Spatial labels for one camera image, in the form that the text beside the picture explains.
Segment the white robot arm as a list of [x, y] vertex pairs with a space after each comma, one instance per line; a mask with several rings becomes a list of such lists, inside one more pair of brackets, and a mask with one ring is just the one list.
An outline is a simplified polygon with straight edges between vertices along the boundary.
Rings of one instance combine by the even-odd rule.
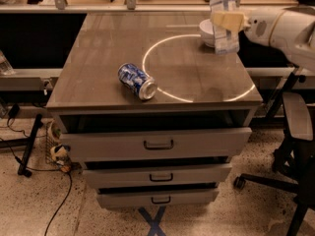
[[297, 67], [315, 70], [315, 15], [311, 7], [264, 7], [212, 12], [216, 27], [244, 31], [253, 43], [276, 48]]

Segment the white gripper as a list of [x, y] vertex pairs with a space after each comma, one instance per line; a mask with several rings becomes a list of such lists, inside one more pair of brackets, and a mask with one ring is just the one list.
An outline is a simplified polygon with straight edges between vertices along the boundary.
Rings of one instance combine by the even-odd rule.
[[240, 32], [244, 29], [246, 37], [254, 43], [280, 47], [284, 41], [279, 37], [282, 10], [256, 9], [249, 13], [249, 18], [240, 11], [216, 11], [211, 13], [214, 26]]

